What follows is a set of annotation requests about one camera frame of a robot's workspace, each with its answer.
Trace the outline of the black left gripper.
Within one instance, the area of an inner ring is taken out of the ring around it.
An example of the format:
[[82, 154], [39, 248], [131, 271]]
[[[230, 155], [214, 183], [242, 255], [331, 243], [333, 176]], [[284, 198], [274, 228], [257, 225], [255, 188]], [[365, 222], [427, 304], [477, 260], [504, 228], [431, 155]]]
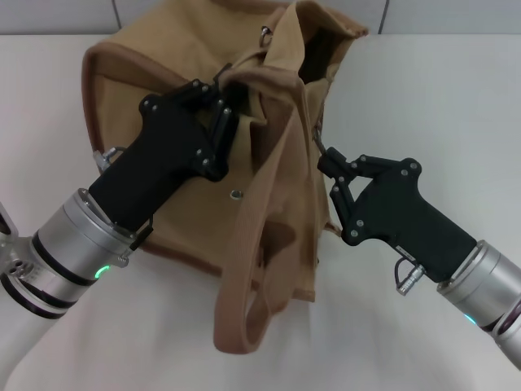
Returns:
[[[142, 130], [90, 185], [89, 193], [108, 220], [137, 231], [187, 180], [221, 181], [239, 119], [220, 87], [226, 64], [211, 83], [195, 78], [164, 96], [139, 104]], [[212, 108], [209, 128], [194, 112]]]

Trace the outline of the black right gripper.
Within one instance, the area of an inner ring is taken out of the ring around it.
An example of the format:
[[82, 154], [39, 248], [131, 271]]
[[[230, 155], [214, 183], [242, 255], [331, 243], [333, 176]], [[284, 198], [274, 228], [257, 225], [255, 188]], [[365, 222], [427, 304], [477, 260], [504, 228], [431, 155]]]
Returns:
[[[422, 166], [361, 155], [349, 161], [333, 147], [318, 160], [318, 169], [334, 178], [330, 191], [342, 239], [357, 246], [379, 239], [421, 265], [435, 283], [449, 279], [477, 245], [477, 240], [423, 199], [418, 190]], [[355, 177], [371, 182], [356, 200], [349, 189]]]

